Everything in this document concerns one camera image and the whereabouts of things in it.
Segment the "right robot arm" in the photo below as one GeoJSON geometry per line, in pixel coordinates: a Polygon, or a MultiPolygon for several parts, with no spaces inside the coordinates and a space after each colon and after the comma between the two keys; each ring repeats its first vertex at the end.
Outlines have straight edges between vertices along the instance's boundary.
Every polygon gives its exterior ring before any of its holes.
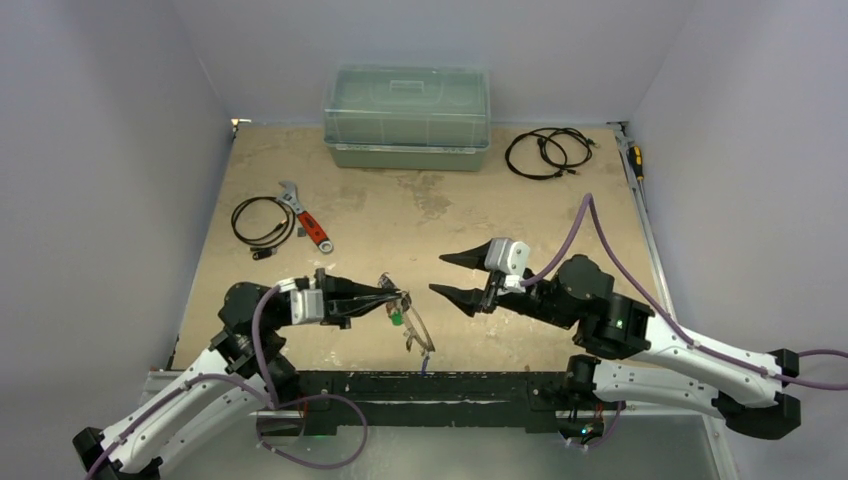
{"type": "Polygon", "coordinates": [[[583,254],[532,283],[528,255],[525,243],[509,238],[444,254],[446,263],[487,272],[486,284],[430,288],[469,317],[501,308],[573,331],[583,354],[569,359],[561,381],[531,387],[535,397],[563,401],[570,410],[627,402],[688,409],[764,440],[800,426],[800,401],[784,391],[799,374],[797,353],[751,352],[672,326],[645,303],[615,292],[613,276],[583,254]]]}

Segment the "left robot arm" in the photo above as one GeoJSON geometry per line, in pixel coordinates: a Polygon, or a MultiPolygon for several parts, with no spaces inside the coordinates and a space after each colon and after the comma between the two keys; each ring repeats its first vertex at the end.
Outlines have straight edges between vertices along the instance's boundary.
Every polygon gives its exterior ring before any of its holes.
{"type": "Polygon", "coordinates": [[[335,400],[308,395],[301,373],[282,354],[284,327],[350,327],[361,317],[404,296],[332,276],[318,269],[271,287],[233,285],[219,312],[222,330],[209,347],[143,406],[104,429],[86,428],[73,439],[88,479],[159,479],[192,448],[257,411],[335,400]]]}

